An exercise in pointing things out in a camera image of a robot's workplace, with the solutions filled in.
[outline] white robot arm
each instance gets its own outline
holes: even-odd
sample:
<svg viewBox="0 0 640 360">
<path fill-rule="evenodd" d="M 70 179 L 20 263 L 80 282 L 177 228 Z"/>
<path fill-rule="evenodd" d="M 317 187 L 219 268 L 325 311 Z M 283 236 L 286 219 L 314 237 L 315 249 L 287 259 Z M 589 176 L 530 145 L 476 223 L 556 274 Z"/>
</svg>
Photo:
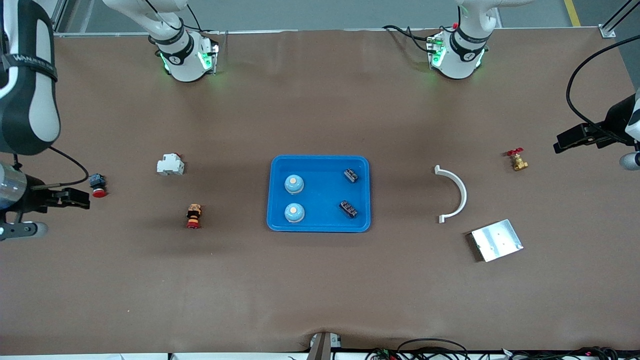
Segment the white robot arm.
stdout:
<svg viewBox="0 0 640 360">
<path fill-rule="evenodd" d="M 176 80 L 190 82 L 215 74 L 218 44 L 188 31 L 175 14 L 187 0 L 103 0 L 142 26 L 160 49 L 165 70 Z"/>
<path fill-rule="evenodd" d="M 534 0 L 455 0 L 460 11 L 458 27 L 429 38 L 431 66 L 452 79 L 464 79 L 480 66 L 484 45 L 497 23 L 497 8 L 521 6 Z"/>
</svg>

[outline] black strap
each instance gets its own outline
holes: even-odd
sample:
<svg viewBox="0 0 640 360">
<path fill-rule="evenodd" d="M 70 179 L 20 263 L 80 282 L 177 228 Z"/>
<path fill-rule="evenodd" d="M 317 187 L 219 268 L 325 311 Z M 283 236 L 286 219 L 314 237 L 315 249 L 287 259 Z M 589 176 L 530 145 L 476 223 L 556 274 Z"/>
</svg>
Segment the black strap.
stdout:
<svg viewBox="0 0 640 360">
<path fill-rule="evenodd" d="M 480 53 L 484 50 L 484 46 L 479 47 L 475 50 L 467 49 L 466 47 L 463 47 L 458 43 L 454 35 L 455 34 L 451 34 L 451 36 L 449 37 L 449 43 L 451 44 L 451 49 L 453 50 L 453 52 L 460 56 L 461 61 L 464 61 L 465 63 L 474 61 L 475 58 L 477 58 L 477 56 L 480 55 Z"/>
<path fill-rule="evenodd" d="M 37 56 L 29 56 L 23 54 L 4 54 L 2 56 L 4 70 L 10 67 L 28 67 L 41 74 L 49 76 L 53 81 L 58 81 L 58 71 L 56 67 L 45 59 Z"/>
<path fill-rule="evenodd" d="M 158 40 L 156 38 L 152 38 L 152 39 L 154 39 L 154 43 L 155 43 L 154 45 L 171 45 L 174 42 L 178 42 L 178 40 L 180 40 L 183 34 L 184 34 L 184 21 L 182 21 L 182 18 L 180 18 L 180 31 L 178 31 L 178 33 L 175 34 L 174 37 L 166 40 Z"/>
<path fill-rule="evenodd" d="M 489 38 L 491 37 L 491 34 L 489 34 L 489 36 L 487 36 L 486 38 L 470 37 L 469 35 L 465 34 L 460 27 L 456 29 L 456 32 L 458 33 L 458 35 L 460 35 L 462 40 L 468 41 L 472 44 L 482 44 L 483 42 L 487 42 L 487 40 L 489 40 Z"/>
<path fill-rule="evenodd" d="M 187 46 L 184 49 L 178 51 L 177 53 L 167 53 L 164 51 L 161 51 L 160 53 L 162 53 L 166 61 L 174 65 L 182 65 L 184 63 L 184 59 L 186 59 L 187 56 L 189 56 L 193 51 L 194 44 L 195 43 L 193 41 L 193 38 L 189 37 L 189 42 L 187 43 Z"/>
</svg>

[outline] table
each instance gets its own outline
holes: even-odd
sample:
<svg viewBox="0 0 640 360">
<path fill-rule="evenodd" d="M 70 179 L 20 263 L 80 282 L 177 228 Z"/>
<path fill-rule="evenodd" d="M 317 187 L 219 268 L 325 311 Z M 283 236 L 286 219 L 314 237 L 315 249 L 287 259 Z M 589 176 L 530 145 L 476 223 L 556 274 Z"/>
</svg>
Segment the table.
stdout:
<svg viewBox="0 0 640 360">
<path fill-rule="evenodd" d="M 110 194 L 28 215 L 49 235 L 0 244 L 0 354 L 292 351 L 318 331 L 344 347 L 638 348 L 640 192 L 618 165 L 631 149 L 552 148 L 579 123 L 571 71 L 610 44 L 596 28 L 498 30 L 462 81 L 397 33 L 216 38 L 218 75 L 189 84 L 145 37 L 56 39 L 56 146 Z M 602 119 L 632 93 L 610 51 L 573 96 Z M 521 172 L 503 156 L 515 147 Z M 168 152 L 184 155 L 184 176 L 156 175 Z M 369 231 L 270 231 L 279 154 L 368 158 Z M 79 176 L 52 152 L 22 162 L 48 182 Z M 459 193 L 436 164 L 469 192 L 445 224 Z M 197 231 L 184 228 L 192 202 L 205 206 Z M 466 234 L 505 218 L 525 249 L 478 261 Z"/>
</svg>

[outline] semicircular white bracket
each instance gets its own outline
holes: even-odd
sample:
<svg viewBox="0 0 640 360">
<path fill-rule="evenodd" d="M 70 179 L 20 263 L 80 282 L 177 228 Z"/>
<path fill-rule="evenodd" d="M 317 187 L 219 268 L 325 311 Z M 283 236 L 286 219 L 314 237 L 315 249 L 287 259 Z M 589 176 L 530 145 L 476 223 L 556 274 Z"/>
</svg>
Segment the semicircular white bracket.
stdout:
<svg viewBox="0 0 640 360">
<path fill-rule="evenodd" d="M 458 206 L 457 210 L 452 212 L 451 214 L 443 214 L 438 217 L 438 222 L 442 224 L 444 223 L 444 220 L 446 218 L 456 216 L 465 207 L 465 205 L 467 204 L 467 188 L 465 187 L 465 183 L 463 183 L 456 174 L 452 173 L 451 171 L 441 169 L 439 165 L 436 165 L 435 173 L 436 175 L 446 176 L 449 179 L 453 180 L 453 182 L 456 183 L 456 185 L 458 185 L 458 188 L 460 189 L 460 205 Z"/>
</svg>

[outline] metal plate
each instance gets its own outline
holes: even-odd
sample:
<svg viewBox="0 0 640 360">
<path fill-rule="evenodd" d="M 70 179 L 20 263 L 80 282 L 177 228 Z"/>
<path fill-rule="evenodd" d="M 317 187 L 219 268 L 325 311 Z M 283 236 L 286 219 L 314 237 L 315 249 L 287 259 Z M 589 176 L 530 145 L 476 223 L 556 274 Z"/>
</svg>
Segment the metal plate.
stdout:
<svg viewBox="0 0 640 360">
<path fill-rule="evenodd" d="M 485 261 L 495 260 L 523 249 L 508 219 L 472 231 L 471 236 Z"/>
</svg>

